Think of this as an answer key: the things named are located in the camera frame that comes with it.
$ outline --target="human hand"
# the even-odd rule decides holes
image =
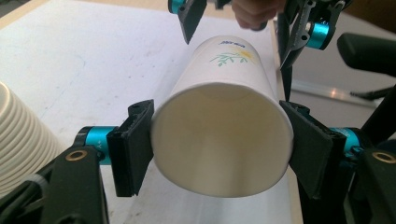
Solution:
[[[241,28],[258,29],[263,22],[282,12],[286,0],[233,0],[233,12]]]

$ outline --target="stack of paper cups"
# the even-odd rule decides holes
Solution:
[[[58,139],[0,82],[0,198],[61,151]]]
[[[204,42],[154,116],[159,170],[184,189],[217,197],[271,188],[288,167],[293,141],[275,91],[247,41]]]

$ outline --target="cup opening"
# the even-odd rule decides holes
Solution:
[[[159,170],[180,187],[243,197],[282,177],[292,130],[274,100],[245,86],[211,83],[163,105],[154,117],[151,142]]]

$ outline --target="white table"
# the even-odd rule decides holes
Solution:
[[[131,104],[154,99],[158,107],[193,50],[213,35],[250,42],[276,88],[272,34],[205,17],[187,46],[176,15],[51,0],[0,30],[0,80],[67,148],[84,126],[121,125]],[[110,167],[102,174],[111,223],[302,223],[295,179],[287,175],[264,193],[219,199],[175,186],[153,162],[138,197],[117,198]]]

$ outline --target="teal connector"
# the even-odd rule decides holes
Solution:
[[[359,140],[359,137],[352,130],[348,128],[330,128],[330,129],[337,133],[341,133],[343,136],[346,137],[346,144],[344,145],[344,155],[347,158],[356,160],[357,154],[359,154],[362,151],[361,141]]]
[[[313,25],[314,29],[311,38],[306,46],[312,49],[320,49],[329,34],[329,26],[322,23],[314,23]]]
[[[177,14],[178,9],[185,3],[186,3],[185,0],[168,0],[169,12],[171,12],[173,14]]]
[[[101,165],[111,165],[106,136],[115,128],[116,127],[109,126],[94,126],[88,132],[85,145],[93,146],[96,150],[101,151],[105,155],[105,158],[100,161]]]

